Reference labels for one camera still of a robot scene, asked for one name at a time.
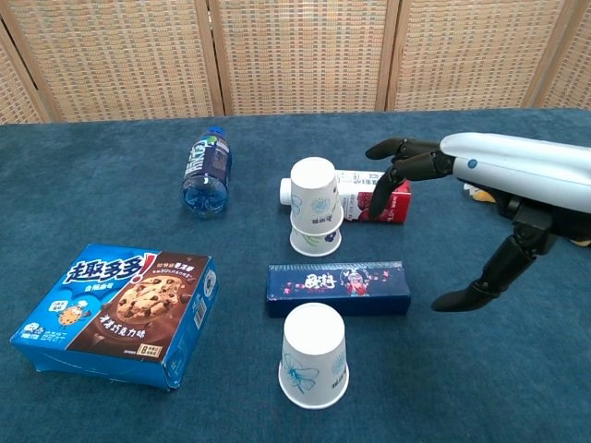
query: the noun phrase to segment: plastic water bottle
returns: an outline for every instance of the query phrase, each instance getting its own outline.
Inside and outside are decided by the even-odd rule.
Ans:
[[[228,201],[232,154],[225,132],[211,126],[199,137],[188,156],[181,200],[200,218],[222,212]]]

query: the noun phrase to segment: blue bottle label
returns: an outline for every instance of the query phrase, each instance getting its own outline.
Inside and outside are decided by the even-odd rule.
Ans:
[[[223,138],[208,135],[199,139],[188,156],[185,177],[207,174],[226,185],[230,150]]]

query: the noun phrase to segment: chocolate chip cookie image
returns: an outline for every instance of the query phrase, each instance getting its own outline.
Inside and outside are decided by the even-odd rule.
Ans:
[[[179,302],[181,280],[177,277],[149,277],[126,290],[117,302],[122,322],[142,324],[170,312]]]

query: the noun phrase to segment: cookie box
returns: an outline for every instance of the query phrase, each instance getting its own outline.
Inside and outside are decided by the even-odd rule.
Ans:
[[[309,302],[330,305],[343,316],[406,314],[410,301],[401,261],[269,266],[270,317],[286,317]]]
[[[176,389],[217,291],[211,257],[88,245],[10,342],[39,372]]]

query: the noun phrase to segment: stacked paper cups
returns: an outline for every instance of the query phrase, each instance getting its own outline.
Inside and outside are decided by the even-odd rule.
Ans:
[[[321,157],[307,157],[294,165],[290,178],[292,248],[304,256],[328,256],[341,245],[344,217],[334,166]]]

